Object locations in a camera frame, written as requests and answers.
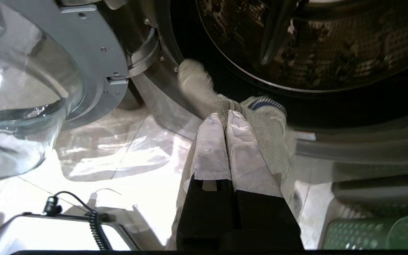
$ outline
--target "cable connector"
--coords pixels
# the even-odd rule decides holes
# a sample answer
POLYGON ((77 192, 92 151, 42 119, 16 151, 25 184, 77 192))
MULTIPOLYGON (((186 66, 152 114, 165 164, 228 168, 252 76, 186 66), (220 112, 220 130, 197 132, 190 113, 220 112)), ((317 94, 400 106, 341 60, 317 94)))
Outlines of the cable connector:
POLYGON ((47 203, 45 204, 43 215, 46 216, 56 216, 62 212, 61 205, 58 205, 58 197, 51 196, 48 197, 47 203))

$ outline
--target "tiled floor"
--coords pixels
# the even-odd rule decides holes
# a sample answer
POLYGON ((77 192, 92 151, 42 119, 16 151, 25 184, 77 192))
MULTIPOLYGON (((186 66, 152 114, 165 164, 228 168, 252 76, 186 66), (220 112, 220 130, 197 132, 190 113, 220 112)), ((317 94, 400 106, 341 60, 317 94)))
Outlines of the tiled floor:
MULTIPOLYGON (((66 190, 97 211, 116 215, 145 247, 160 250, 171 234, 190 145, 157 125, 147 109, 116 108, 94 123, 62 132, 55 151, 39 168, 0 181, 0 226, 25 211, 41 213, 48 196, 66 190)), ((311 165, 305 160, 300 168, 306 167, 311 165)), ((326 213, 316 213, 316 206, 331 200, 330 185, 298 181, 296 187, 303 204, 302 239, 306 248, 315 249, 326 213)), ((84 213, 72 197, 60 197, 66 213, 84 213)))

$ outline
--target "green laundry basket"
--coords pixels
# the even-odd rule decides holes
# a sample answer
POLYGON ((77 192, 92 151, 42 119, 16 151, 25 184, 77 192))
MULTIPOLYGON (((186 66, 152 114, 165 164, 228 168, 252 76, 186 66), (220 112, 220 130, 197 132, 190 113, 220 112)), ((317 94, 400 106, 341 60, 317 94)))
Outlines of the green laundry basket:
POLYGON ((408 249, 408 216, 331 221, 324 250, 408 249))

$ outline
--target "black cable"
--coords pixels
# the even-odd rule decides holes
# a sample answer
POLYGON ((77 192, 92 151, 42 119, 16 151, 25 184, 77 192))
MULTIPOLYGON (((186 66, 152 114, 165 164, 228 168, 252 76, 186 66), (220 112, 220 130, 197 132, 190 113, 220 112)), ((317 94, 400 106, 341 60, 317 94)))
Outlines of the black cable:
POLYGON ((105 232, 103 232, 102 224, 98 221, 98 213, 88 205, 86 205, 81 199, 79 199, 75 194, 68 191, 61 191, 56 193, 53 197, 49 197, 47 204, 45 205, 44 213, 48 216, 60 213, 60 205, 57 205, 58 195, 59 194, 68 194, 73 196, 78 202, 83 205, 84 208, 90 211, 89 215, 89 226, 91 227, 92 236, 94 237, 95 242, 100 250, 112 250, 111 244, 108 241, 105 232))

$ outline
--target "screw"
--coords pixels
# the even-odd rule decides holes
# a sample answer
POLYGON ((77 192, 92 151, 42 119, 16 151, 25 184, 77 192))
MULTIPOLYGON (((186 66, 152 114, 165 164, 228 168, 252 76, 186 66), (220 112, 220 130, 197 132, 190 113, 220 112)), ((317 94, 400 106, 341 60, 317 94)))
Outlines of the screw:
POLYGON ((148 19, 148 18, 144 18, 144 19, 143 19, 143 22, 144 22, 144 25, 148 25, 148 26, 151 25, 151 20, 148 19))

